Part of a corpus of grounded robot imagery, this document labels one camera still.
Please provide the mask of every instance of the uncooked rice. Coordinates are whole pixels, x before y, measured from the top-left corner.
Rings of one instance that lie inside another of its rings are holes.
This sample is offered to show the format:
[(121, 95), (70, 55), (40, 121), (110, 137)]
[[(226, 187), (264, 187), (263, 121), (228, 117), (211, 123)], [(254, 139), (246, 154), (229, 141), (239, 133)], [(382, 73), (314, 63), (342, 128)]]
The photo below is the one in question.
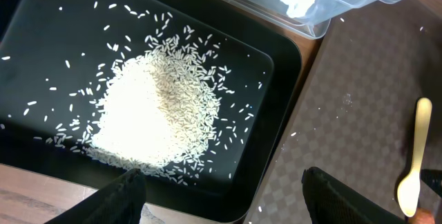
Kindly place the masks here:
[(179, 38), (171, 39), (111, 68), (115, 76), (96, 103), (103, 111), (88, 156), (166, 177), (170, 162), (204, 166), (200, 156), (215, 137), (220, 99), (203, 80), (212, 72), (200, 65), (198, 52), (183, 51)]

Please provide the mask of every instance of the table surface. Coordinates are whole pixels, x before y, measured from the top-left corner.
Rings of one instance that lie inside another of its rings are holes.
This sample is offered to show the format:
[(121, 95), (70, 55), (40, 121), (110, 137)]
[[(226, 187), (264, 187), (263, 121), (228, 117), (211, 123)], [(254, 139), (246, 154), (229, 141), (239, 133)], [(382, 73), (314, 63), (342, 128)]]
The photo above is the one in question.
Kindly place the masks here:
[[(442, 17), (442, 0), (419, 0)], [(299, 93), (313, 64), (322, 40), (308, 40), (263, 22), (291, 38), (302, 54), (303, 70), (296, 88)], [(56, 178), (0, 165), (0, 223), (43, 223), (78, 204), (95, 189)], [(140, 223), (213, 223), (201, 218), (146, 205)]]
[[(311, 223), (301, 178), (313, 166), (403, 218), (395, 185), (408, 172), (423, 96), (433, 113), (422, 168), (442, 169), (442, 93), (434, 83), (442, 80), (442, 19), (417, 0), (376, 2), (340, 18), (331, 22), (246, 221)], [(438, 213), (441, 199), (424, 183), (419, 200)]]

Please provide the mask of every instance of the wooden spoon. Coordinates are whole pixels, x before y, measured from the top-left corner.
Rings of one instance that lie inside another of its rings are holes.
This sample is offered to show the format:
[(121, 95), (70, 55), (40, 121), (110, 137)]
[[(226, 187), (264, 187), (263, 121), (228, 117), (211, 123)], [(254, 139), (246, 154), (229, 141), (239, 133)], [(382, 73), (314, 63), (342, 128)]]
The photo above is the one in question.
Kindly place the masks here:
[(409, 174), (399, 183), (398, 202), (404, 215), (412, 217), (416, 213), (419, 192), (421, 190), (421, 172), (423, 151), (427, 141), (428, 127), (432, 111), (431, 101), (421, 98), (417, 102), (416, 123), (414, 126), (414, 145), (412, 167)]

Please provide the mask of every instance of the black rectangular tray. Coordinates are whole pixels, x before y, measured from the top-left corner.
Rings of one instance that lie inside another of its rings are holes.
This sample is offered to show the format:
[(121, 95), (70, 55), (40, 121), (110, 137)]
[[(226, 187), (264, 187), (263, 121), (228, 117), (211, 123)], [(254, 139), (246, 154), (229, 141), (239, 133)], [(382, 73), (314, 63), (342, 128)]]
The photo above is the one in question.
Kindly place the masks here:
[[(95, 1), (99, 2), (97, 9), (93, 9)], [(119, 7), (112, 16), (107, 9), (111, 3)], [(215, 221), (238, 220), (247, 213), (272, 148), (288, 120), (286, 113), (293, 108), (291, 94), (301, 62), (293, 42), (218, 0), (22, 0), (0, 46), (0, 56), (12, 57), (0, 61), (0, 123), (7, 127), (0, 131), (0, 162), (95, 188), (124, 173), (32, 140), (34, 136), (53, 136), (55, 125), (66, 123), (74, 115), (90, 115), (92, 106), (87, 100), (74, 101), (79, 110), (69, 114), (68, 105), (73, 99), (67, 94), (72, 88), (93, 81), (98, 64), (119, 58), (119, 53), (107, 49), (107, 41), (119, 42), (124, 35), (130, 35), (138, 40), (132, 41), (132, 54), (146, 49), (144, 37), (155, 28), (151, 22), (136, 17), (134, 20), (123, 9), (124, 4), (137, 10), (172, 12), (171, 30), (166, 29), (170, 35), (182, 33), (186, 24), (196, 26), (202, 37), (213, 34), (212, 38), (222, 43), (218, 61), (233, 68), (234, 81), (228, 86), (236, 90), (230, 97), (223, 95), (220, 117), (243, 118), (238, 116), (238, 109), (246, 104), (253, 107), (249, 112), (256, 117), (253, 122), (237, 123), (241, 130), (238, 134), (245, 128), (250, 130), (238, 137), (244, 139), (244, 144), (236, 140), (224, 153), (217, 150), (222, 149), (221, 145), (209, 145), (217, 155), (209, 153), (203, 159), (214, 161), (213, 173), (209, 174), (206, 168), (199, 180), (187, 178), (189, 187), (146, 177), (147, 201)], [(107, 24), (112, 31), (104, 34), (102, 28)], [(72, 67), (80, 67), (81, 72), (66, 70), (65, 59)], [(207, 66), (221, 65), (215, 61)], [(263, 83), (260, 90), (258, 81)], [(49, 85), (59, 88), (56, 94), (48, 94)], [(38, 107), (23, 116), (26, 102), (31, 100), (37, 100)], [(230, 109), (234, 102), (238, 108)], [(50, 118), (44, 123), (42, 117), (48, 113)], [(227, 177), (230, 171), (232, 180)]]

